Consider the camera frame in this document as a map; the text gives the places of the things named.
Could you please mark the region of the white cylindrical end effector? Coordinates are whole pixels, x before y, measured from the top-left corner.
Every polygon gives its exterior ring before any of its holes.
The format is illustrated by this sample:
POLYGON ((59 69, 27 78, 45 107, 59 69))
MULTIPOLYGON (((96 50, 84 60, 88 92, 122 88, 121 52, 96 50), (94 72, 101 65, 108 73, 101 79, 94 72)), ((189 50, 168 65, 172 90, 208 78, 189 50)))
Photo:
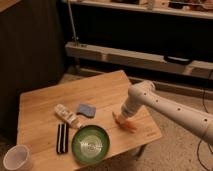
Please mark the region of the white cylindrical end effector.
POLYGON ((132 117, 133 115, 134 113, 131 110, 129 110, 126 105, 123 105, 121 107, 121 113, 118 115, 118 122, 120 124, 124 124, 125 121, 128 118, 132 117))

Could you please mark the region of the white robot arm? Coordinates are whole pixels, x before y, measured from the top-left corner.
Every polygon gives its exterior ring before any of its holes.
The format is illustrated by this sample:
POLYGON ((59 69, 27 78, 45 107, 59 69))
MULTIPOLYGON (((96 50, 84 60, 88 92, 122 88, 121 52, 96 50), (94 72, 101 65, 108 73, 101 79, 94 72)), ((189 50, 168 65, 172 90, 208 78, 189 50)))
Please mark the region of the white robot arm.
POLYGON ((123 103, 121 113, 118 115, 118 123, 124 124, 143 105, 160 112, 208 144, 213 145, 213 115, 157 95, 154 83, 148 80, 129 87, 128 98, 123 103))

